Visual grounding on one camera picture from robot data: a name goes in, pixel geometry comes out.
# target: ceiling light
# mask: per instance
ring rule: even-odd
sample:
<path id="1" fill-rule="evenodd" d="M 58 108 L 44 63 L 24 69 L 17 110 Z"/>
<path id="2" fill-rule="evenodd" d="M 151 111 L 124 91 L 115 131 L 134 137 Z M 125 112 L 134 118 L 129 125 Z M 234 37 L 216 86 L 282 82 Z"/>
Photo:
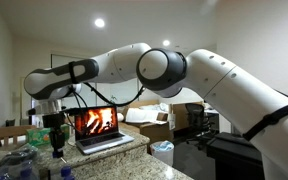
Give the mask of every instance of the ceiling light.
<path id="1" fill-rule="evenodd" d="M 94 23 L 95 23 L 95 25 L 96 25 L 97 27 L 99 27 L 99 28 L 102 28 L 102 27 L 105 26 L 105 22 L 104 22 L 103 19 L 96 19 Z"/>
<path id="2" fill-rule="evenodd" d="M 163 45 L 164 46 L 168 46 L 168 45 L 170 45 L 171 43 L 170 43 L 170 41 L 169 40 L 165 40 L 165 41 L 163 41 Z"/>

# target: white bin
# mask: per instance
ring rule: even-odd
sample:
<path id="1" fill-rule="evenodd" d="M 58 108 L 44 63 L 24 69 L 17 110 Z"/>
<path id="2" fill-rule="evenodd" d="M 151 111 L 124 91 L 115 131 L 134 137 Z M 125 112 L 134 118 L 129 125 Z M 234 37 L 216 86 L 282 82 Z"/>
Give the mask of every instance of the white bin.
<path id="1" fill-rule="evenodd" d="M 153 146 L 159 146 L 162 141 L 155 142 L 150 145 L 152 156 L 159 159 L 169 166 L 173 166 L 174 145 L 171 143 L 171 149 L 165 151 L 155 150 Z"/>

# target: laptop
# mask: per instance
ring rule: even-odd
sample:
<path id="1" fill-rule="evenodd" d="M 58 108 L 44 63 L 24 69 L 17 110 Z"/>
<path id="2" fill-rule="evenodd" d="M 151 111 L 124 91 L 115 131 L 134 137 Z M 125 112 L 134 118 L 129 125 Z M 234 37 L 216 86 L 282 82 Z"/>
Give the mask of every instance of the laptop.
<path id="1" fill-rule="evenodd" d="M 134 140 L 119 131 L 116 106 L 75 108 L 73 112 L 75 142 L 83 154 L 95 153 Z"/>

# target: white ceiling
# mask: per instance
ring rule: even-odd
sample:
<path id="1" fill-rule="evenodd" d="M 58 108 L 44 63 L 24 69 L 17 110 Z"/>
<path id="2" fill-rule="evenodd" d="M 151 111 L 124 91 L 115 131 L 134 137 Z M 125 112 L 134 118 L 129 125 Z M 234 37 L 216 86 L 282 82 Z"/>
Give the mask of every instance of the white ceiling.
<path id="1" fill-rule="evenodd" d="M 0 0 L 16 36 L 106 52 L 145 42 L 183 53 L 215 44 L 216 0 Z M 93 25 L 106 21 L 104 29 Z"/>

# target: floor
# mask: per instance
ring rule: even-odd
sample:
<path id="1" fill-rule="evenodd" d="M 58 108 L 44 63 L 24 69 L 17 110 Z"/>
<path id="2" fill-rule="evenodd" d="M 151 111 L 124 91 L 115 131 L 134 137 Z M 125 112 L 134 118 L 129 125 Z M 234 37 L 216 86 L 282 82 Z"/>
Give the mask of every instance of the floor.
<path id="1" fill-rule="evenodd" d="M 173 168 L 196 180 L 215 180 L 215 160 L 194 144 L 187 144 L 185 136 L 176 137 Z"/>

